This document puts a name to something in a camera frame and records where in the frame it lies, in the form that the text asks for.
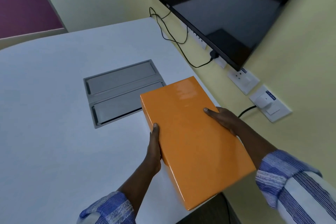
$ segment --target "gray metal panel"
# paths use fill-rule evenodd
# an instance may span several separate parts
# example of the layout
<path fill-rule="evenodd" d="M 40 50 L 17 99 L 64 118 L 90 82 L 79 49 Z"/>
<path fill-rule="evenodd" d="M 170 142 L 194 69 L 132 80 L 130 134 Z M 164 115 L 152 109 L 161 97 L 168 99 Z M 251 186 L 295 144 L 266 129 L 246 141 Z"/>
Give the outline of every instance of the gray metal panel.
<path fill-rule="evenodd" d="M 152 60 L 83 80 L 95 128 L 141 111 L 140 94 L 166 85 Z"/>
<path fill-rule="evenodd" d="M 97 103 L 93 106 L 97 125 L 124 116 L 141 108 L 140 94 L 162 87 L 161 82 Z"/>
<path fill-rule="evenodd" d="M 155 71 L 150 62 L 146 62 L 87 79 L 86 83 L 88 93 L 93 95 L 152 75 L 155 75 Z"/>

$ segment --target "black plug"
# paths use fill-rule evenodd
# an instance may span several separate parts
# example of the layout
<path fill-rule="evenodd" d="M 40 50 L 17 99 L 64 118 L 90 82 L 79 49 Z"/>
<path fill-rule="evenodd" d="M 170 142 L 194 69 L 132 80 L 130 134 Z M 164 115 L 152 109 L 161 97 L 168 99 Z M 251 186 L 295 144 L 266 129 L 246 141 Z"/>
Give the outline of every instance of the black plug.
<path fill-rule="evenodd" d="M 210 52 L 210 56 L 211 56 L 211 59 L 215 59 L 219 57 L 219 54 L 215 50 L 212 50 Z"/>

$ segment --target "blue label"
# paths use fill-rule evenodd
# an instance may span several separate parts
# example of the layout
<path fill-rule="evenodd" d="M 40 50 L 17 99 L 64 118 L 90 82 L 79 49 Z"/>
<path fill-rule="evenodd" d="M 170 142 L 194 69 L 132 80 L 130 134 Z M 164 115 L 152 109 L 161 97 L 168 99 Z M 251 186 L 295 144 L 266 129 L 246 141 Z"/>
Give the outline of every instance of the blue label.
<path fill-rule="evenodd" d="M 275 100 L 276 98 L 275 98 L 275 96 L 274 95 L 272 95 L 271 94 L 271 92 L 269 92 L 269 91 L 266 91 L 266 93 L 273 99 L 273 100 Z"/>

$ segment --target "dark floor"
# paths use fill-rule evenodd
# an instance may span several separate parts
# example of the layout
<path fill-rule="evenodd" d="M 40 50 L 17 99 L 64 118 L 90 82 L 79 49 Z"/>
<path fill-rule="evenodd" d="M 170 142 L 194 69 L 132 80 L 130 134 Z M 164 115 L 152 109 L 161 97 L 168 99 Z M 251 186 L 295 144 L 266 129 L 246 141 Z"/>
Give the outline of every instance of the dark floor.
<path fill-rule="evenodd" d="M 238 224 L 232 212 L 229 220 L 227 210 L 226 199 L 219 193 L 177 224 Z"/>

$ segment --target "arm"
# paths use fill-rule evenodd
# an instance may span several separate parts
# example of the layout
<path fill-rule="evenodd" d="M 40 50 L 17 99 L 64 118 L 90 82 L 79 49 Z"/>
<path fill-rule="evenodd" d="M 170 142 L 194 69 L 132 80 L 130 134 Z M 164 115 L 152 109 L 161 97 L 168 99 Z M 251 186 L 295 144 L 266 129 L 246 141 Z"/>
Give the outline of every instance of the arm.
<path fill-rule="evenodd" d="M 321 173 L 271 143 L 227 109 L 204 108 L 232 134 L 239 136 L 258 169 L 256 183 L 270 207 L 287 223 L 336 223 L 336 190 Z"/>
<path fill-rule="evenodd" d="M 101 198 L 81 212 L 79 224 L 135 224 L 143 198 L 154 175 L 161 169 L 159 126 L 153 125 L 147 154 L 136 171 L 117 191 Z"/>

